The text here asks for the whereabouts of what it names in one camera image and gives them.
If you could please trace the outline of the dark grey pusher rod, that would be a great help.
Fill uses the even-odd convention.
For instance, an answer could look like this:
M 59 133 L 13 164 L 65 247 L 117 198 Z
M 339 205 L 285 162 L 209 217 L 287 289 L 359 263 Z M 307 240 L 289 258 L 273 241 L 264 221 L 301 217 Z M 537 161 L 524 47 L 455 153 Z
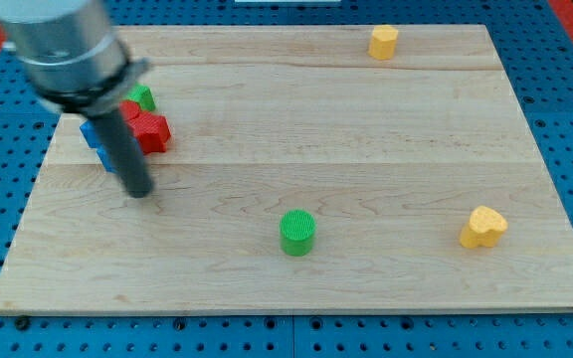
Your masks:
M 124 191 L 132 198 L 146 197 L 153 189 L 153 180 L 121 112 L 116 108 L 88 120 Z

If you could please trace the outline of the green block behind arm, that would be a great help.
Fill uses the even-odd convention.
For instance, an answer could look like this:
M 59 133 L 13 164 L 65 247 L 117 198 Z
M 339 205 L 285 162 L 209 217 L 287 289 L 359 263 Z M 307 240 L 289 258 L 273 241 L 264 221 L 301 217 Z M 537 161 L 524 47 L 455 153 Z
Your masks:
M 156 103 L 150 87 L 136 84 L 124 97 L 126 100 L 136 102 L 142 110 L 155 111 Z

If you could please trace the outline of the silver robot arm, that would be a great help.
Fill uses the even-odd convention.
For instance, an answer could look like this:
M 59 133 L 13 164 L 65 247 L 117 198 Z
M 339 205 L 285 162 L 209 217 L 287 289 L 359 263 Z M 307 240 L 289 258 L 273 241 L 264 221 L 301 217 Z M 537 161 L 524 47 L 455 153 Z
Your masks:
M 50 109 L 86 118 L 126 193 L 143 198 L 153 180 L 119 103 L 148 61 L 131 57 L 97 0 L 0 0 L 5 47 Z

